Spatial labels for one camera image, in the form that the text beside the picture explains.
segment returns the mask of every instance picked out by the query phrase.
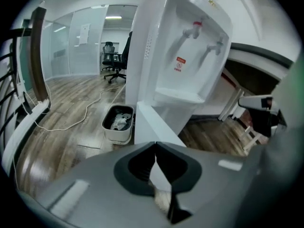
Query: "office chair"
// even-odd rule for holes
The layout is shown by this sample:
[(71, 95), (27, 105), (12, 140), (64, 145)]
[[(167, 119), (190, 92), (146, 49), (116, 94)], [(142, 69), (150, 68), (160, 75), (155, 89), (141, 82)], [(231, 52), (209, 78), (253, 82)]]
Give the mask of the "office chair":
[[(106, 47), (106, 46), (109, 46), (109, 47), (110, 47), (110, 51), (105, 51), (105, 47)], [(107, 42), (105, 43), (105, 46), (103, 47), (103, 52), (104, 52), (104, 58), (103, 58), (102, 64), (103, 64), (103, 65), (107, 65), (106, 62), (111, 61), (111, 55), (109, 55), (108, 53), (109, 53), (109, 52), (110, 52), (110, 53), (115, 52), (115, 47), (113, 47), (113, 42), (107, 41)], [(112, 68), (112, 67), (111, 67), (111, 66), (103, 67), (102, 71), (103, 71), (104, 69), (107, 69), (107, 68), (110, 70), (110, 68)]]
[[(113, 68), (113, 71), (115, 70), (116, 73), (115, 74), (109, 74), (109, 75), (105, 75), (104, 79), (106, 77), (112, 76), (112, 78), (109, 80), (109, 84), (112, 83), (112, 79), (120, 77), (120, 78), (124, 78), (126, 81), (126, 75), (125, 74), (120, 74), (119, 72), (122, 69), (127, 69), (127, 62), (128, 62), (128, 56), (129, 56), (129, 49), (130, 49), (130, 42), (131, 42), (131, 37), (132, 37), (132, 32), (129, 33), (129, 38), (127, 40), (127, 43), (125, 45), (125, 48), (123, 50), (122, 54), (118, 54), (118, 53), (108, 53), (110, 54), (110, 61), (106, 61), (105, 65), (111, 65)], [(118, 58), (120, 58), (120, 61), (114, 61), (114, 55), (118, 55)]]

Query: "trash bin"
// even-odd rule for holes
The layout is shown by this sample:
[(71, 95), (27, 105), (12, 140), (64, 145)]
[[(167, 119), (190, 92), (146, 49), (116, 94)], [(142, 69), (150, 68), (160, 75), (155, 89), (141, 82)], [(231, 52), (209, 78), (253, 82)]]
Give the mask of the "trash bin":
[[(126, 119), (126, 125), (122, 129), (111, 130), (111, 126), (115, 122), (115, 119), (117, 118), (116, 116), (119, 114), (126, 114), (126, 117), (130, 116), (130, 118)], [(102, 123), (102, 127), (104, 128), (105, 132), (105, 137), (110, 142), (115, 144), (127, 144), (132, 136), (133, 115), (134, 109), (131, 106), (121, 104), (112, 105)]]

